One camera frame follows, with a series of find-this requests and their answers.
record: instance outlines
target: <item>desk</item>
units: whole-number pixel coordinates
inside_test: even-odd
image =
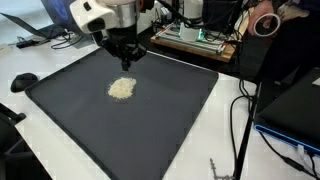
[[[241,24],[239,25],[239,32],[242,35],[246,32],[248,24],[249,24],[249,15],[248,14],[245,15],[245,14],[246,13],[243,12],[243,14],[241,15],[241,16],[244,16],[243,20],[239,21],[239,22],[241,22]],[[174,42],[162,41],[162,40],[157,39],[156,36],[153,36],[151,38],[151,42],[154,43],[154,44],[161,45],[161,46],[174,48],[174,49],[177,49],[177,50],[180,50],[180,51],[185,51],[185,52],[188,52],[188,53],[200,55],[200,56],[203,56],[203,57],[207,57],[207,58],[211,58],[211,59],[215,59],[215,60],[222,61],[222,62],[227,62],[227,63],[230,62],[233,54],[236,51],[236,49],[234,47],[232,47],[232,45],[226,45],[226,48],[222,52],[222,54],[218,55],[218,54],[215,54],[214,52],[209,53],[209,52],[202,51],[202,50],[199,50],[199,49],[196,49],[196,48],[193,48],[193,47],[183,46],[183,45],[180,45],[180,44],[177,44],[177,43],[174,43]]]
[[[18,74],[31,72],[43,79],[98,48],[90,45],[82,49],[71,47],[54,51],[50,49],[50,43],[22,50],[14,48],[0,57],[0,102],[15,112],[27,115],[16,128],[54,180],[109,179],[24,93],[13,94],[9,90],[12,80]],[[163,179],[213,180],[210,158],[216,164],[218,175],[232,174],[234,167],[229,108],[233,99],[240,96],[238,83],[238,79],[220,74],[216,86]],[[245,86],[250,94],[254,94],[254,84],[245,82]],[[245,99],[237,101],[233,111],[238,150],[248,119],[247,103]]]

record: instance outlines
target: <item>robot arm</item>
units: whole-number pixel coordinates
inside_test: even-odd
[[[119,57],[128,71],[132,61],[146,54],[137,35],[140,11],[151,9],[154,0],[77,0],[70,5],[79,28],[91,34],[97,45]]]

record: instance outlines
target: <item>laptop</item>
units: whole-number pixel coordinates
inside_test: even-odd
[[[53,39],[53,38],[56,38],[56,37],[61,36],[66,33],[62,27],[57,26],[55,24],[37,30],[16,16],[11,16],[11,15],[4,14],[4,13],[0,13],[0,14],[5,16],[6,18],[11,20],[12,22],[16,23],[17,25],[19,25],[23,29],[29,31],[31,34],[34,34],[36,36],[40,36],[40,37],[43,37],[46,39]]]
[[[320,156],[320,69],[313,69],[255,117],[254,129]]]
[[[41,0],[54,24],[61,26],[68,31],[72,31],[75,34],[91,39],[91,35],[84,34],[73,19],[69,7],[74,1],[76,0]]]

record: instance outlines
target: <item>black tray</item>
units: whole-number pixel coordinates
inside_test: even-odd
[[[134,95],[116,100],[109,85],[137,80]],[[213,71],[147,53],[130,73],[99,49],[26,90],[111,179],[157,180],[218,80]]]

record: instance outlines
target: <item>pile of rice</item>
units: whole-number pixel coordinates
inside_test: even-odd
[[[133,78],[120,78],[109,88],[108,94],[117,99],[127,99],[132,96],[132,91],[137,81]]]

